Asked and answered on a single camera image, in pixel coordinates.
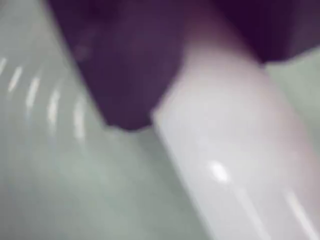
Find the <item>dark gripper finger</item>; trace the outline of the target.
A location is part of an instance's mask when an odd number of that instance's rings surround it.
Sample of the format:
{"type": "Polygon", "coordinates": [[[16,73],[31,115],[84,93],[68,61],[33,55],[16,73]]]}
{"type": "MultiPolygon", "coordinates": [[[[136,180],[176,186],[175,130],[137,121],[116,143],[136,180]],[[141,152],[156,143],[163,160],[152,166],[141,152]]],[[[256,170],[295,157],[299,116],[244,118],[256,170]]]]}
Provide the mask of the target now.
{"type": "Polygon", "coordinates": [[[319,0],[216,0],[261,62],[285,61],[320,45],[319,0]]]}
{"type": "Polygon", "coordinates": [[[151,112],[182,64],[183,0],[50,0],[48,7],[104,121],[128,131],[151,112]]]}

